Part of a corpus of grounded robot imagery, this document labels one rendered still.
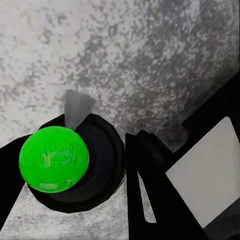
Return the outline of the insectifuge atomizer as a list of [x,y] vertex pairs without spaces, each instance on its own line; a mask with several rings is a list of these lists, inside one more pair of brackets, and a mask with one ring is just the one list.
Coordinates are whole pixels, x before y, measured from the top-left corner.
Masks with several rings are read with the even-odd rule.
[[126,149],[115,127],[91,113],[98,102],[64,90],[65,113],[31,134],[19,169],[37,201],[53,211],[90,211],[107,201],[126,175]]

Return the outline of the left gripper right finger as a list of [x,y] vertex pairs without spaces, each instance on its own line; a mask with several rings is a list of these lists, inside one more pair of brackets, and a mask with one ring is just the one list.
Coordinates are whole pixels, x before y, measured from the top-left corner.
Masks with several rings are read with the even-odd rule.
[[[145,142],[125,134],[129,240],[210,240]],[[145,220],[138,171],[156,223]]]

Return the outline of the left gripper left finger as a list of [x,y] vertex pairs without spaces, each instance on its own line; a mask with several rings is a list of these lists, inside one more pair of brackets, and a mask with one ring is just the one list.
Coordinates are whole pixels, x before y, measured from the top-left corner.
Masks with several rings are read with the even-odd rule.
[[20,137],[0,148],[0,231],[26,182],[20,172],[19,155],[30,136]]

